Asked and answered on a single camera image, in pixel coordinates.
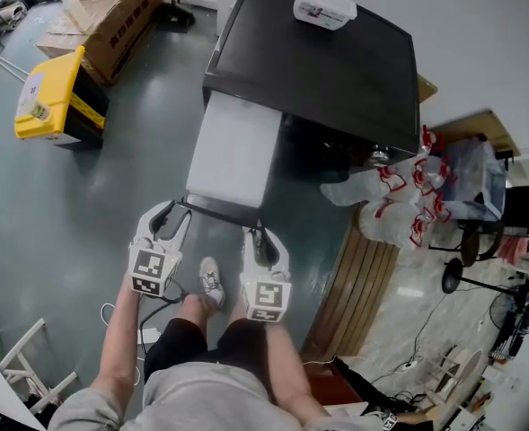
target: person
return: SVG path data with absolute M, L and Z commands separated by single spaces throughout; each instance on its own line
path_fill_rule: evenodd
M 51 431 L 380 431 L 374 417 L 331 418 L 311 394 L 300 357 L 280 324 L 246 319 L 241 303 L 215 349 L 207 320 L 225 299 L 218 266 L 200 265 L 204 294 L 188 295 L 145 358 L 143 411 L 123 421 L 134 390 L 139 294 L 126 274 L 102 347 L 100 370 L 68 398 Z

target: black shorts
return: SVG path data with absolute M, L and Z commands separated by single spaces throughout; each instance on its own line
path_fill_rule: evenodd
M 157 370 L 189 362 L 219 363 L 251 372 L 272 399 L 268 370 L 266 328 L 259 321 L 241 319 L 228 326 L 216 349 L 208 351 L 207 341 L 193 322 L 174 318 L 145 358 L 145 383 Z

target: gray floor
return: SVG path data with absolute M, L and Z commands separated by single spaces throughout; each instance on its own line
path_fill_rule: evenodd
M 43 61 L 34 42 L 57 13 L 54 4 L 34 8 L 5 37 L 3 56 L 27 70 Z M 196 16 L 187 34 L 149 34 L 110 91 L 100 152 L 17 140 L 13 116 L 21 85 L 0 69 L 0 331 L 7 348 L 38 318 L 45 319 L 47 330 L 26 352 L 49 384 L 72 370 L 80 377 L 75 388 L 95 376 L 105 331 L 99 311 L 115 300 L 137 220 L 154 204 L 184 194 L 204 110 L 200 85 L 216 43 L 216 13 L 197 10 Z M 317 311 L 349 214 L 314 185 L 269 181 L 262 218 L 291 254 L 295 290 L 287 325 L 298 346 Z M 241 247 L 239 227 L 194 215 L 178 279 L 198 289 L 201 258 L 215 256 L 228 293 L 224 313 L 230 312 Z M 141 315 L 157 304 L 145 300 Z M 150 325 L 162 329 L 175 310 L 160 313 Z M 210 344 L 224 329 L 225 314 L 211 322 Z M 137 390 L 130 416 L 140 397 Z
M 462 231 L 456 224 L 436 224 L 434 244 L 455 247 L 461 240 Z M 486 251 L 493 238 L 482 237 L 481 241 L 481 251 Z M 441 355 L 453 345 L 466 347 L 471 352 L 481 349 L 483 355 L 476 369 L 454 391 L 451 401 L 439 408 L 436 429 L 442 429 L 442 424 L 454 414 L 455 404 L 461 402 L 458 398 L 467 397 L 480 379 L 499 333 L 489 318 L 489 306 L 498 292 L 467 283 L 461 283 L 450 295 L 442 291 L 445 264 L 456 257 L 460 257 L 457 252 L 401 250 L 382 304 L 358 353 L 361 357 L 348 360 L 351 368 L 369 382 L 375 382 L 375 387 L 384 394 L 393 396 L 399 391 L 409 391 L 415 395 L 422 393 L 422 383 L 430 380 L 432 368 L 423 357 L 440 362 Z M 507 279 L 515 274 L 513 267 L 500 259 L 477 261 L 464 270 L 465 277 L 493 286 L 510 286 Z M 415 343 L 418 363 L 410 370 L 398 369 L 397 373 L 389 374 L 411 359 Z M 424 402 L 420 407 L 427 405 L 431 403 Z

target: plastic bag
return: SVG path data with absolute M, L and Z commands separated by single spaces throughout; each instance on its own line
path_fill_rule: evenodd
M 489 142 L 477 137 L 446 146 L 454 183 L 441 188 L 445 208 L 455 219 L 495 221 L 504 212 L 506 171 Z

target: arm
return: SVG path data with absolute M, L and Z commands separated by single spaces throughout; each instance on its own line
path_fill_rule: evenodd
M 125 275 L 102 346 L 101 368 L 93 388 L 111 394 L 124 413 L 134 390 L 137 366 L 138 297 Z
M 407 412 L 407 413 L 398 413 L 396 414 L 398 418 L 398 423 L 406 423 L 407 425 L 419 425 L 426 421 L 431 421 L 425 413 L 422 412 Z
M 304 366 L 287 330 L 279 324 L 269 324 L 266 334 L 270 382 L 279 407 L 302 425 L 327 417 L 324 407 L 312 396 Z

